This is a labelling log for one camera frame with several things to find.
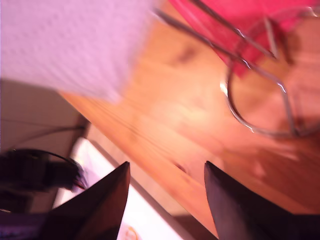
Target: wooden surface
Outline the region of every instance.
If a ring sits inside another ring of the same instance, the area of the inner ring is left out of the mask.
[[[156,206],[172,215],[173,225],[180,224],[187,230],[194,240],[217,240],[212,233],[190,215],[164,188],[158,184],[151,176],[143,171],[134,161],[132,161],[120,148],[108,139],[99,129],[90,124],[87,128],[88,139],[101,154],[108,159],[113,159],[119,165],[130,162],[131,177],[153,198],[152,202],[157,202]]]
[[[181,19],[168,3],[163,9]],[[303,22],[290,37],[302,64],[260,63],[283,79],[297,123],[304,125],[320,119],[319,22]],[[273,139],[252,133],[227,107],[225,73],[211,49],[155,22],[119,104],[62,95],[215,235],[204,187],[206,161],[293,213],[320,213],[320,134]],[[247,120],[287,128],[280,91],[270,81],[248,73],[232,89]]]

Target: black object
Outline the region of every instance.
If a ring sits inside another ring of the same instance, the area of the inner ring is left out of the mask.
[[[32,196],[28,193],[12,191],[10,189],[0,190],[0,209],[11,213],[25,213],[31,207]]]
[[[319,240],[320,216],[294,215],[207,161],[204,181],[220,240]]]
[[[130,177],[130,164],[125,162],[47,214],[0,211],[0,240],[116,240]]]
[[[62,158],[50,161],[49,155]],[[72,189],[81,167],[71,158],[37,149],[18,149],[0,155],[0,186],[25,191],[50,187]]]

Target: red cloth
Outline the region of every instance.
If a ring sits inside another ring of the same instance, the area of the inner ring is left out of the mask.
[[[271,17],[278,22],[278,27],[283,32],[288,32],[297,23],[297,17],[281,20],[289,14],[297,14],[301,8],[312,6],[316,0],[202,0],[206,5],[220,14],[231,24],[239,28],[243,33],[249,30],[259,21],[262,25],[257,29],[264,28],[264,17]],[[226,28],[208,14],[203,12],[189,0],[170,0],[171,4],[180,12],[186,21],[197,32],[205,35],[212,41],[224,46],[228,50],[235,50],[236,45],[241,40],[234,32]],[[262,46],[269,48],[266,33],[260,34],[256,41]],[[255,62],[263,55],[251,45],[247,45],[243,50],[242,56],[251,62]],[[220,58],[227,63],[228,57],[217,52]],[[244,67],[237,66],[236,73],[241,75],[245,71]]]

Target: red fabric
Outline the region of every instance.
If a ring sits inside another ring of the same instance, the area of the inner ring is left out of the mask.
[[[248,33],[252,27],[261,22],[264,28],[263,19],[271,17],[278,22],[278,27],[283,32],[287,32],[297,23],[298,18],[287,18],[289,14],[299,12],[299,7],[312,6],[316,0],[202,0],[206,5],[227,19],[230,23],[239,28],[243,33]],[[197,32],[205,35],[212,41],[219,43],[228,50],[235,50],[236,45],[241,40],[234,32],[227,29],[224,25],[210,17],[189,0],[170,0],[171,4],[180,12],[186,21]],[[269,48],[266,33],[260,34],[256,41],[262,46]],[[255,62],[263,53],[251,45],[247,45],[243,50],[242,56],[251,62]],[[221,59],[227,63],[228,57],[217,52]],[[237,66],[236,73],[241,75],[245,71],[244,67]]]

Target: black headphones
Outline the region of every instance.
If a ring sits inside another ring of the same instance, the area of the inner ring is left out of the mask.
[[[55,156],[64,161],[50,160]],[[0,154],[0,186],[25,191],[51,187],[87,187],[82,167],[72,158],[38,149],[13,149]]]

